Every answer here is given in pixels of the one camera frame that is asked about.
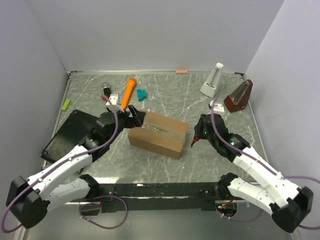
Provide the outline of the red black utility knife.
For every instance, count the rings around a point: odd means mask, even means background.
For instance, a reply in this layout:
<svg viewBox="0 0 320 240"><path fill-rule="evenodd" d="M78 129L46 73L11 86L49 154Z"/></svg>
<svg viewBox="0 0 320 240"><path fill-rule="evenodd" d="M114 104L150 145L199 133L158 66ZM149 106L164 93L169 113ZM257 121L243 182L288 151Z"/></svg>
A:
<svg viewBox="0 0 320 240"><path fill-rule="evenodd" d="M198 140L199 140L198 137L194 135L190 147L192 148Z"/></svg>

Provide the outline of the brown cardboard express box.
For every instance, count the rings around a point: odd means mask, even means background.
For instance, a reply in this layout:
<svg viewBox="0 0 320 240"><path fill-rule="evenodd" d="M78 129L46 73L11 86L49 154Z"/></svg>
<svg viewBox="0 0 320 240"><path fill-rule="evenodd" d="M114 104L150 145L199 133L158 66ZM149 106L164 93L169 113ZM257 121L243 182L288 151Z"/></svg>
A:
<svg viewBox="0 0 320 240"><path fill-rule="evenodd" d="M158 113L146 111L141 127L128 131L132 146L179 160L189 124Z"/></svg>

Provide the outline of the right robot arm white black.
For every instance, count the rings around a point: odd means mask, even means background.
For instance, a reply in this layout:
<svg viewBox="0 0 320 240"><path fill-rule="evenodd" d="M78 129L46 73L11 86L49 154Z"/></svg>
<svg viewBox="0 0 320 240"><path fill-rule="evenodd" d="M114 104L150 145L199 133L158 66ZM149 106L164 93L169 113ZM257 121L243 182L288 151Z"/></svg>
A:
<svg viewBox="0 0 320 240"><path fill-rule="evenodd" d="M248 173L259 186L234 173L221 177L218 193L246 200L268 213L278 227L292 233L311 212L314 193L285 178L267 163L239 134L230 133L219 114L201 114L194 127L193 143L207 140L217 153Z"/></svg>

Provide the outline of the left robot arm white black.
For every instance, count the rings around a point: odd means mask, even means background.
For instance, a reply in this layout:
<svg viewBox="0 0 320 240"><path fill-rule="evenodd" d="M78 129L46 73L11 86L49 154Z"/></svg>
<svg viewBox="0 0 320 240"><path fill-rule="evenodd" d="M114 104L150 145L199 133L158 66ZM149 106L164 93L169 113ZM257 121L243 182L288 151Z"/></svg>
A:
<svg viewBox="0 0 320 240"><path fill-rule="evenodd" d="M48 212L76 199L95 200L99 183L89 174L63 182L78 170L103 156L123 129L141 127L146 113L129 105L128 111L107 111L100 115L81 141L48 168L10 183L6 213L12 213L20 225L30 229L40 223Z"/></svg>

